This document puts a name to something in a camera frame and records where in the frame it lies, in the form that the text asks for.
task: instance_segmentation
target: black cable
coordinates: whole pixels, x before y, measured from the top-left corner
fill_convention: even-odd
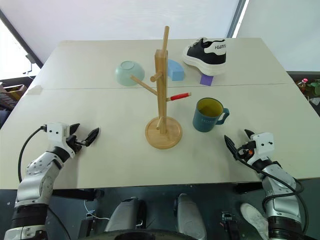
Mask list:
[[[30,139],[37,134],[37,132],[39,132],[40,130],[42,130],[43,127],[39,127],[37,130],[34,131],[34,133],[32,133],[28,138],[27,140],[24,142],[22,148],[21,148],[21,151],[20,151],[20,154],[19,154],[19,160],[18,160],[18,178],[19,178],[19,182],[21,183],[22,182],[22,177],[21,177],[21,161],[22,161],[22,155],[24,154],[24,150],[28,144],[28,142],[30,141]]]
[[[68,239],[71,240],[70,234],[68,232],[68,230],[66,229],[65,225],[63,224],[63,222],[60,220],[60,218],[57,216],[57,214],[55,214],[55,212],[48,206],[48,210],[51,212],[51,214],[57,219],[58,223],[61,225],[61,227],[63,228],[65,234],[68,236]]]
[[[285,185],[288,189],[290,189],[290,190],[292,191],[291,193],[277,194],[277,195],[271,195],[271,196],[265,197],[265,198],[263,199],[263,201],[262,201],[262,208],[263,208],[264,212],[266,212],[266,204],[267,204],[268,201],[270,201],[270,200],[272,200],[272,199],[275,199],[275,198],[283,198],[283,197],[288,197],[288,196],[294,196],[294,195],[296,195],[297,198],[300,200],[300,202],[301,202],[301,204],[302,204],[302,207],[303,207],[303,211],[304,211],[304,227],[303,227],[302,232],[303,232],[304,234],[306,234],[307,229],[308,229],[308,226],[309,226],[309,212],[308,212],[308,208],[307,208],[307,205],[306,205],[305,201],[304,201],[303,198],[299,195],[299,194],[302,193],[302,191],[304,190],[304,187],[303,187],[302,183],[301,183],[299,180],[293,178],[293,179],[295,180],[295,182],[298,183],[299,186],[300,186],[300,189],[297,191],[297,190],[295,190],[293,187],[291,187],[289,184],[287,184],[285,181],[282,181],[281,179],[279,179],[279,178],[277,178],[277,177],[275,177],[275,176],[273,176],[273,175],[271,175],[271,174],[269,174],[269,173],[267,173],[267,172],[264,172],[264,171],[260,170],[259,168],[255,167],[255,166],[252,166],[252,165],[248,164],[246,161],[242,160],[242,159],[240,158],[240,156],[239,156],[239,151],[240,151],[240,150],[243,150],[243,149],[244,149],[244,147],[241,146],[241,147],[239,147],[239,148],[236,150],[235,158],[236,158],[237,160],[239,160],[242,164],[246,165],[247,167],[255,170],[256,172],[258,172],[258,173],[260,173],[260,174],[262,174],[262,175],[264,175],[265,177],[272,178],[272,179],[276,180],[277,182]]]
[[[28,142],[30,141],[30,139],[36,135],[40,130],[45,130],[47,131],[47,126],[44,125],[44,126],[41,126],[39,127],[37,130],[34,131],[34,133],[32,133],[28,138],[27,140],[24,142],[22,148],[21,148],[21,151],[20,151],[20,154],[19,154],[19,160],[18,160],[18,177],[19,177],[19,182],[21,183],[22,182],[22,177],[21,177],[21,161],[22,161],[22,155],[24,153],[24,150],[28,144]],[[61,227],[63,228],[63,230],[65,231],[67,237],[69,240],[71,240],[71,237],[70,237],[70,234],[68,232],[68,230],[66,229],[65,225],[63,224],[63,222],[60,220],[60,218],[58,217],[57,214],[55,214],[55,212],[48,206],[48,210],[51,212],[51,214],[56,218],[56,220],[58,221],[58,223],[61,225]]]

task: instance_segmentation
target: white sneaker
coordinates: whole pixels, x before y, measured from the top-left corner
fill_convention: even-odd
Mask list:
[[[203,74],[215,76],[225,72],[226,41],[209,41],[202,37],[187,46],[182,54],[183,61],[197,67]]]
[[[269,240],[268,221],[261,213],[248,203],[243,203],[240,207],[243,218],[250,223],[260,234],[263,240]]]

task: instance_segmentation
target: light green bowl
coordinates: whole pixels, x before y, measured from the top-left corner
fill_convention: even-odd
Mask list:
[[[145,78],[145,71],[137,62],[134,61],[123,61],[115,69],[115,78],[121,85],[136,85],[137,83],[130,78],[131,75],[134,75],[142,81]]]

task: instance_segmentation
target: purple block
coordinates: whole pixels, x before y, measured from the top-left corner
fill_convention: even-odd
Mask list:
[[[207,76],[205,74],[202,74],[200,84],[211,86],[213,80],[214,76]]]

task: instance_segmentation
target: mug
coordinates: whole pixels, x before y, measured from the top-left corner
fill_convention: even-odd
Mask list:
[[[229,109],[224,108],[221,102],[211,97],[205,97],[196,103],[192,123],[195,129],[206,133],[211,131],[215,125],[224,124],[229,115]]]

